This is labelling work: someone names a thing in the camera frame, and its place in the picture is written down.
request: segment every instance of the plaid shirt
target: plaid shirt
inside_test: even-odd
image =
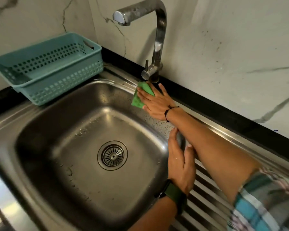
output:
[[[289,231],[289,178],[261,168],[241,186],[227,230]]]

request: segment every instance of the watch strap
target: watch strap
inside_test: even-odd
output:
[[[165,195],[167,195],[171,200],[173,200],[178,209],[178,214],[181,214],[187,205],[187,196],[185,193],[181,191],[180,188],[178,188],[175,184],[172,182],[168,184],[166,190],[165,190]]]

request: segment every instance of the gray vein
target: gray vein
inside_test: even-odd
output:
[[[263,115],[261,118],[254,120],[256,123],[266,123],[268,120],[270,120],[275,113],[278,111],[282,110],[286,104],[289,103],[289,97],[285,99],[283,102],[278,104],[277,106],[274,107],[271,111],[267,112],[265,115]]]
[[[249,71],[247,73],[262,73],[262,72],[268,72],[268,71],[277,71],[277,70],[282,70],[282,69],[289,69],[289,66],[286,67],[278,67],[278,68],[263,68],[263,69],[255,69],[252,71]]]
[[[104,15],[101,12],[100,9],[100,5],[99,2],[96,0],[96,4],[97,4],[97,9],[99,10],[100,15],[102,16],[102,18],[105,20],[106,23],[108,23],[109,21],[112,22],[115,27],[119,30],[119,32],[121,33],[121,35],[124,37],[124,57],[126,56],[126,44],[125,44],[125,40],[127,39],[127,37],[122,33],[122,31],[119,29],[119,27],[115,24],[115,22],[112,19],[106,18],[104,17]]]
[[[6,10],[15,7],[18,4],[18,0],[6,0],[6,3],[0,7],[0,14]]]
[[[71,3],[73,2],[73,0],[70,0],[70,2],[67,4],[67,6],[64,8],[63,10],[63,15],[62,15],[62,26],[64,28],[64,31],[66,31],[66,28],[65,28],[65,11],[70,7]]]

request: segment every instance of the marble wall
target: marble wall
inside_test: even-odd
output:
[[[144,66],[156,15],[111,20],[138,1],[89,0],[98,43]],[[289,0],[162,1],[162,75],[289,138]]]
[[[88,0],[0,0],[0,55],[66,31],[97,41]]]

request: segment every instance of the drain hole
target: drain hole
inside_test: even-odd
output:
[[[124,157],[122,147],[117,144],[112,144],[106,147],[102,153],[102,162],[109,167],[117,166],[121,163]]]

